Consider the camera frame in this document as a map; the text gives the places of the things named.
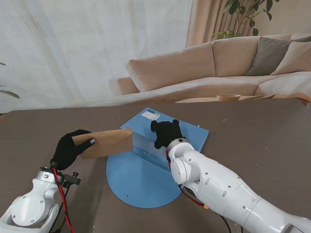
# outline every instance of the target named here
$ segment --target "curtain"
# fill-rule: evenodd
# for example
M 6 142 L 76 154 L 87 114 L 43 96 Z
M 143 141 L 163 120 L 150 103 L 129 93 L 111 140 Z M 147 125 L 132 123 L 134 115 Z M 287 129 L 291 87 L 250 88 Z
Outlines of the curtain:
M 236 14 L 223 13 L 226 2 L 227 0 L 192 1 L 186 47 L 209 42 L 214 33 L 233 30 Z M 249 28 L 249 24 L 245 23 L 239 27 L 238 32 L 249 35 Z
M 0 93 L 0 113 L 113 104 L 125 62 L 185 47 L 191 2 L 0 0 L 0 85 L 21 98 Z

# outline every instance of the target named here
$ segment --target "white sheer curtain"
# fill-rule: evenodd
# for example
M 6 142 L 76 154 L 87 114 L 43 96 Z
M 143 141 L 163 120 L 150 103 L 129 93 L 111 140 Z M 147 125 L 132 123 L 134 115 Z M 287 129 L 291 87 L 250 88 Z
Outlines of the white sheer curtain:
M 124 63 L 185 47 L 191 0 L 0 0 L 0 113 L 99 96 Z

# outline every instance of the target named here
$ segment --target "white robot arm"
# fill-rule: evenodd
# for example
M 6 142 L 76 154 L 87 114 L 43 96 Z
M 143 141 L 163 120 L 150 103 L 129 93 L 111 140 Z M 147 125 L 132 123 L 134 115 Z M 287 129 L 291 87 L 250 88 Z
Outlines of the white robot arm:
M 257 195 L 236 173 L 194 150 L 184 138 L 168 147 L 177 184 L 189 188 L 212 211 L 251 233 L 311 233 L 311 221 L 290 215 Z
M 45 171 L 38 172 L 33 179 L 32 191 L 16 198 L 0 218 L 1 233 L 50 232 L 59 210 L 55 195 L 59 195 L 59 191 L 53 174 Z M 28 228 L 42 221 L 45 223 L 41 227 Z

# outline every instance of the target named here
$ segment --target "sofa cushion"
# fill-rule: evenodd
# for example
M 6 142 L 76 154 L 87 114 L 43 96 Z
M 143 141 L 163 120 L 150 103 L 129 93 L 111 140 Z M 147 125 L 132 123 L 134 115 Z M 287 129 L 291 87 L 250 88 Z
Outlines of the sofa cushion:
M 291 35 L 268 35 L 287 40 Z M 259 36 L 245 36 L 213 42 L 213 54 L 217 77 L 242 76 L 251 67 L 256 55 Z
M 215 76 L 212 43 L 145 59 L 125 65 L 140 92 Z
M 260 85 L 266 81 L 276 79 L 278 77 L 284 76 L 286 74 L 280 74 L 275 76 L 265 75 L 265 76 L 233 76 L 233 77 L 224 77 L 226 79 L 235 79 L 235 80 L 241 80 L 246 83 L 252 83 L 256 85 Z
M 280 65 L 271 75 L 311 71 L 311 42 L 292 42 Z
M 254 62 L 245 76 L 270 75 L 281 63 L 289 45 L 293 41 L 309 42 L 311 41 L 311 36 L 296 40 L 277 40 L 260 37 Z
M 311 96 L 311 72 L 301 71 L 291 73 L 262 83 L 258 86 L 255 95 L 291 95 L 296 92 Z
M 127 102 L 134 103 L 174 103 L 197 97 L 216 97 L 220 94 L 240 94 L 252 96 L 257 85 L 240 80 L 208 77 L 179 83 L 153 91 L 127 95 Z
M 296 40 L 304 37 L 311 36 L 311 33 L 295 33 L 292 35 L 291 40 Z

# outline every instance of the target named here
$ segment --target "blue stand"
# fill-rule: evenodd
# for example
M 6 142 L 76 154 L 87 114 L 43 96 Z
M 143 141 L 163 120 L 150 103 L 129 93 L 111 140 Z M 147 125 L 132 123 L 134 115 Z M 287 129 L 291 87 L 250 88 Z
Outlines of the blue stand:
M 106 176 L 112 192 L 125 203 L 140 208 L 156 208 L 166 205 L 180 195 L 165 158 L 165 149 L 155 150 L 156 134 L 150 124 L 173 121 L 173 117 L 146 108 L 124 125 L 132 128 L 134 149 L 109 156 Z M 207 138 L 208 130 L 180 121 L 182 134 L 200 151 Z

